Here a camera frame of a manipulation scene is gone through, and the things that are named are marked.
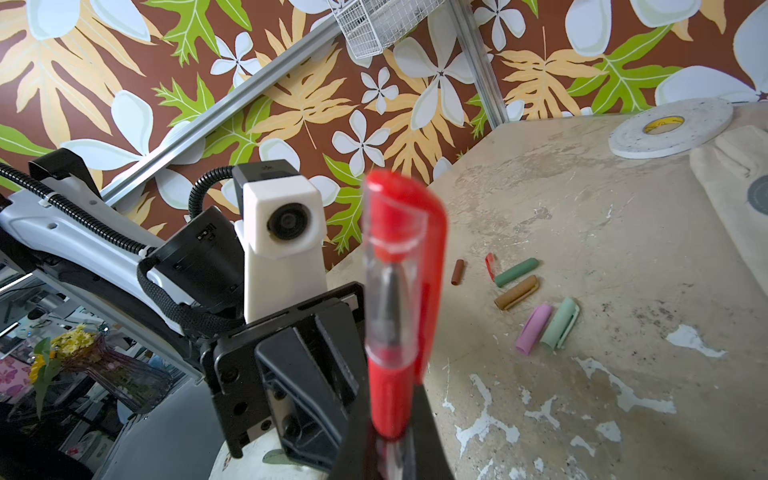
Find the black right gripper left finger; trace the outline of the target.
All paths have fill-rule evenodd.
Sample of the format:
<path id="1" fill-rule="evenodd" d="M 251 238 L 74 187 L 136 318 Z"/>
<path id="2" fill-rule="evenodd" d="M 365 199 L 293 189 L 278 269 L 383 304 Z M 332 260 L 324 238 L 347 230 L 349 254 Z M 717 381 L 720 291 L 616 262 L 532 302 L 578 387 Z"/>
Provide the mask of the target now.
<path id="1" fill-rule="evenodd" d="M 381 479 L 377 433 L 371 421 L 370 392 L 362 387 L 352 404 L 347 432 L 329 474 L 329 480 Z"/>

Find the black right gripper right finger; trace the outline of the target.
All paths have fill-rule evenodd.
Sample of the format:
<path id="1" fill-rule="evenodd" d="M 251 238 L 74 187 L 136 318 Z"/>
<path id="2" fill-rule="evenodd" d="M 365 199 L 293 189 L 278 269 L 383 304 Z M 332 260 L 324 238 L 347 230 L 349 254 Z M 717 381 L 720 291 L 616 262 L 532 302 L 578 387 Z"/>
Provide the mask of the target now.
<path id="1" fill-rule="evenodd" d="M 414 391 L 410 433 L 410 478 L 454 479 L 423 385 Z"/>

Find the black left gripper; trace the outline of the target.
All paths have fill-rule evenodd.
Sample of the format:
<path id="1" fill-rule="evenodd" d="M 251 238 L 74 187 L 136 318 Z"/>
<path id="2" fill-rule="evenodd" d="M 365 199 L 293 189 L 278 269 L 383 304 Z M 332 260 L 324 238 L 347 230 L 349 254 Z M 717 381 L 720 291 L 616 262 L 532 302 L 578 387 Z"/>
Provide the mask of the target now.
<path id="1" fill-rule="evenodd" d="M 349 282 L 205 344 L 205 379 L 234 457 L 272 432 L 290 460 L 332 469 L 366 384 L 364 321 L 364 287 Z"/>

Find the dark red marker cap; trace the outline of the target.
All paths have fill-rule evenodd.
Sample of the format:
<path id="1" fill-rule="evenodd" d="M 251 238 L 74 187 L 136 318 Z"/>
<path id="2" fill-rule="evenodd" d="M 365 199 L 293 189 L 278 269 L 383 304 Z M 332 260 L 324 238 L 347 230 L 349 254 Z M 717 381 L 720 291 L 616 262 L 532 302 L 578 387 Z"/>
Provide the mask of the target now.
<path id="1" fill-rule="evenodd" d="M 457 259 L 451 275 L 452 285 L 458 286 L 462 283 L 465 269 L 466 269 L 466 261 L 464 259 Z"/>

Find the pink pen cap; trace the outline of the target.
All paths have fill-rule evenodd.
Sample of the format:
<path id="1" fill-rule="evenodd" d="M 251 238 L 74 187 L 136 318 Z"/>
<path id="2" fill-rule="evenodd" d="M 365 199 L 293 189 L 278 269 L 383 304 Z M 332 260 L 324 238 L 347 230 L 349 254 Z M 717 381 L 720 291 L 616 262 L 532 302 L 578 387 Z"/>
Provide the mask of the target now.
<path id="1" fill-rule="evenodd" d="M 546 327 L 552 312 L 553 307 L 549 304 L 542 304 L 533 310 L 516 340 L 515 347 L 519 353 L 525 356 L 530 355 L 539 341 L 542 330 Z"/>

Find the red gel pen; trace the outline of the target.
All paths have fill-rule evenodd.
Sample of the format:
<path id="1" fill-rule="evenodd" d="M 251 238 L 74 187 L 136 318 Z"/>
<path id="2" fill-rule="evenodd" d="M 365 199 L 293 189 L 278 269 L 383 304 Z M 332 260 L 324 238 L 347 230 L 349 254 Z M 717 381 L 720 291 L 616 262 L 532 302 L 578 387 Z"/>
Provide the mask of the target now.
<path id="1" fill-rule="evenodd" d="M 399 479 L 399 445 L 439 316 L 448 220 L 424 185 L 376 171 L 364 183 L 365 350 L 376 470 Z"/>

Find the light green pen cap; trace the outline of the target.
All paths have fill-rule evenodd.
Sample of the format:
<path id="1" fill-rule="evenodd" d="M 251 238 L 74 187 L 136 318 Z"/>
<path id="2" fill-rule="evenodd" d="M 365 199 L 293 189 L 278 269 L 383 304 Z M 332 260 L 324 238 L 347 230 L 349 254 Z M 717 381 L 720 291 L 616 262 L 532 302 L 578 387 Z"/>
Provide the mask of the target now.
<path id="1" fill-rule="evenodd" d="M 580 312 L 579 304 L 573 298 L 566 297 L 549 321 L 539 342 L 552 350 L 563 349 Z"/>

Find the red pen cap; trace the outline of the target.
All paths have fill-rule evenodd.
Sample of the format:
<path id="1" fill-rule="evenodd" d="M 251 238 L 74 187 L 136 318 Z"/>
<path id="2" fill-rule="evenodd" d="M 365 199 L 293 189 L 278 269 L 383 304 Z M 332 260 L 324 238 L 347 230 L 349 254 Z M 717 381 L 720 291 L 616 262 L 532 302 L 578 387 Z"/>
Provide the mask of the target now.
<path id="1" fill-rule="evenodd" d="M 497 274 L 497 260 L 496 260 L 495 254 L 492 252 L 489 252 L 485 256 L 484 261 L 485 261 L 486 269 L 488 271 L 490 279 L 494 281 Z"/>

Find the dark green pen cap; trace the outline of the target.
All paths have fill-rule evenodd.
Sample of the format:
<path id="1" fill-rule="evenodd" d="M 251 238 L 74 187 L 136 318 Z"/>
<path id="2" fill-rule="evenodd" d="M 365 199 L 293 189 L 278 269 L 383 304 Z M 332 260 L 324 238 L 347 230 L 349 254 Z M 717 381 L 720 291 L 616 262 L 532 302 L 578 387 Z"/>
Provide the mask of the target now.
<path id="1" fill-rule="evenodd" d="M 498 288 L 502 288 L 505 285 L 515 281 L 523 275 L 526 275 L 539 266 L 540 262 L 536 258 L 528 258 L 509 269 L 497 274 L 494 278 L 494 283 Z"/>

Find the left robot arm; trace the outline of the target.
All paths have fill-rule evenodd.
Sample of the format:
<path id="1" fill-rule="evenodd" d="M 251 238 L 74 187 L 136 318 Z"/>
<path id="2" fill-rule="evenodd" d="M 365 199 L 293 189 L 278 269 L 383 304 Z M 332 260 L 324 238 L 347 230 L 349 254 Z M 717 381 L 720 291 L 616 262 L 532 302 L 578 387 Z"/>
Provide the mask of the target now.
<path id="1" fill-rule="evenodd" d="M 364 375 L 364 295 L 328 288 L 322 194 L 292 164 L 210 171 L 165 241 L 107 206 L 68 149 L 1 175 L 17 186 L 5 259 L 111 303 L 201 373 L 233 456 L 271 432 L 290 460 L 332 469 Z"/>

